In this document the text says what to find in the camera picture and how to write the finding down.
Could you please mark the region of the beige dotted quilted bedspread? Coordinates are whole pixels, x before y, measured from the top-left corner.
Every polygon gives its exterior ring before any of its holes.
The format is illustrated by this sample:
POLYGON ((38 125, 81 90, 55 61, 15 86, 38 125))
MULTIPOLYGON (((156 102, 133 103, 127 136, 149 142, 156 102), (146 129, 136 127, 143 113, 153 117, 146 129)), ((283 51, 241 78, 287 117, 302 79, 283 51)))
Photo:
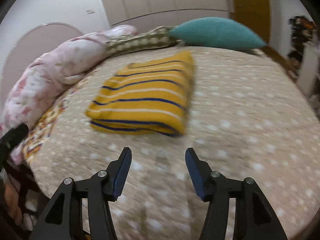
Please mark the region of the beige dotted quilted bedspread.
POLYGON ((283 68, 262 52, 190 48, 194 89, 182 137, 108 134, 90 127, 85 109, 105 80, 130 63, 178 52, 142 51, 99 65, 68 98, 29 162, 39 188, 51 197, 65 178, 89 178, 129 147, 129 175, 110 205, 118 238, 198 239, 207 204, 195 194, 185 165, 185 150, 192 147, 224 176, 252 177, 287 237, 297 239, 319 209, 319 120, 283 68))

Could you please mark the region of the white wardrobe doors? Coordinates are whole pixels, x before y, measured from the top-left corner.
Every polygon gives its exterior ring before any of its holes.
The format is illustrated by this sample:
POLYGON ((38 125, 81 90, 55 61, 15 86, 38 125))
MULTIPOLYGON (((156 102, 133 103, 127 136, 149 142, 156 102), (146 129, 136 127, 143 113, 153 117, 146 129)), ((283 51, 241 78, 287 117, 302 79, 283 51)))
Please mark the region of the white wardrobe doors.
POLYGON ((202 17, 229 17, 228 0, 102 0, 111 27, 134 25, 140 32, 202 17))

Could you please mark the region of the pink rounded headboard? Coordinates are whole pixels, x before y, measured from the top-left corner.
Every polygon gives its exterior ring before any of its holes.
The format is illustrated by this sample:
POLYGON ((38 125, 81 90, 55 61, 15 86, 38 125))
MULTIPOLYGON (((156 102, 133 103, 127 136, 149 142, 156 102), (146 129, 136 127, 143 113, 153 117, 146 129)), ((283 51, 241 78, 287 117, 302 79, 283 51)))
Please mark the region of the pink rounded headboard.
POLYGON ((63 42, 83 35, 75 27, 65 23, 39 25, 23 35, 6 57, 1 79, 1 105, 25 68, 36 58, 50 52, 63 42))

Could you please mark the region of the white shelf unit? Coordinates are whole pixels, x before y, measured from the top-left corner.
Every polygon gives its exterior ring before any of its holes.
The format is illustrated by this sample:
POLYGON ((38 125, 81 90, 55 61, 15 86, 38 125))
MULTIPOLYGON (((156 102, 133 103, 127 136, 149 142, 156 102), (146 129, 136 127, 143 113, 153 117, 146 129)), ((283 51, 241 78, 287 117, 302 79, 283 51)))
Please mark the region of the white shelf unit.
POLYGON ((311 43, 306 43, 296 85, 308 98, 313 94, 318 77, 318 69, 319 49, 311 43))

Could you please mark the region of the pink floral fleece blanket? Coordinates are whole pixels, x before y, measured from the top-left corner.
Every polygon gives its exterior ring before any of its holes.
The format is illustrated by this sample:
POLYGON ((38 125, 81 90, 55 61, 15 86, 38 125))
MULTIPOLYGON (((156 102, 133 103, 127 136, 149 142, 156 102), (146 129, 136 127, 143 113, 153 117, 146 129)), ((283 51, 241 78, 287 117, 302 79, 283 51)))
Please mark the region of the pink floral fleece blanket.
POLYGON ((1 135, 24 123, 32 129, 56 98, 108 57, 106 44, 137 28, 120 25, 63 42, 29 64, 10 90, 1 116, 1 135))

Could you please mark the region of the colourful diamond pattern blanket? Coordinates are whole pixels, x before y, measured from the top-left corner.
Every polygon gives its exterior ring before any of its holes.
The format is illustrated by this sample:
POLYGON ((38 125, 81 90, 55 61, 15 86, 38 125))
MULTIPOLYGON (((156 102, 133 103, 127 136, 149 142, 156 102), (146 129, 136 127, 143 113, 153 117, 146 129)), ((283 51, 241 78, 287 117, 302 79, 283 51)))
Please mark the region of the colourful diamond pattern blanket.
POLYGON ((72 95, 82 88, 88 82, 88 77, 83 78, 70 89, 62 93, 54 101, 53 105, 41 116, 35 127, 29 132, 28 136, 22 143, 22 155, 28 166, 48 140, 52 129, 58 119, 69 105, 72 95))

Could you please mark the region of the olive patterned bolster pillow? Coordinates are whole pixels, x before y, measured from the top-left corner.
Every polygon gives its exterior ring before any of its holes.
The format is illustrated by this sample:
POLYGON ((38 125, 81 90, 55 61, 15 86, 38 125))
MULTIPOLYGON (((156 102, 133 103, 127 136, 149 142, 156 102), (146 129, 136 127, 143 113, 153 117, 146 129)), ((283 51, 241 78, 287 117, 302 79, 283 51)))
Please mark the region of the olive patterned bolster pillow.
POLYGON ((106 42, 107 57, 115 57, 143 50, 184 46, 184 42, 170 35, 174 27, 161 26, 147 33, 138 35, 121 35, 106 42))

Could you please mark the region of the yellow striped knit sweater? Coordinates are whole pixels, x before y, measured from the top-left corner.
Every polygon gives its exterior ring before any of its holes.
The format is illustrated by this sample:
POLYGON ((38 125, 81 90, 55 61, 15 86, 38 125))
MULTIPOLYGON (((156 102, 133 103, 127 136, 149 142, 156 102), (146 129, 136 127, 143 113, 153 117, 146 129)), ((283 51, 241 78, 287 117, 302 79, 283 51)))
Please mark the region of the yellow striped knit sweater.
POLYGON ((92 128, 107 133, 185 132, 194 59, 184 50, 145 63, 131 63, 106 80, 85 111, 92 128))

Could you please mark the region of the teal cushion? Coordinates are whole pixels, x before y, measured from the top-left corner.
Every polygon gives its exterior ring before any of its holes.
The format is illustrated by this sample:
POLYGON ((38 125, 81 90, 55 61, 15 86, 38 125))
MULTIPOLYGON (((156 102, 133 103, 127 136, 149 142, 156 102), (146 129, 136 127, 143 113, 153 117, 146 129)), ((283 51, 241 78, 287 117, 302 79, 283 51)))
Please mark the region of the teal cushion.
POLYGON ((204 17, 180 24, 170 36, 186 46, 252 50, 266 46, 265 41, 245 25, 228 18, 204 17))

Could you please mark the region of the yellow wooden door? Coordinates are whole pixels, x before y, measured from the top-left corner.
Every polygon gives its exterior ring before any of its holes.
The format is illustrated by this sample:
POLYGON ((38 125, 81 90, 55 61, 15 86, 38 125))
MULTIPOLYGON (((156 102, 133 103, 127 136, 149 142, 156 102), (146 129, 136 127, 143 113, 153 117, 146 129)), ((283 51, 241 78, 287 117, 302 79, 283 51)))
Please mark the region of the yellow wooden door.
POLYGON ((271 29, 269 0, 233 0, 233 3, 234 19, 268 43, 271 29))

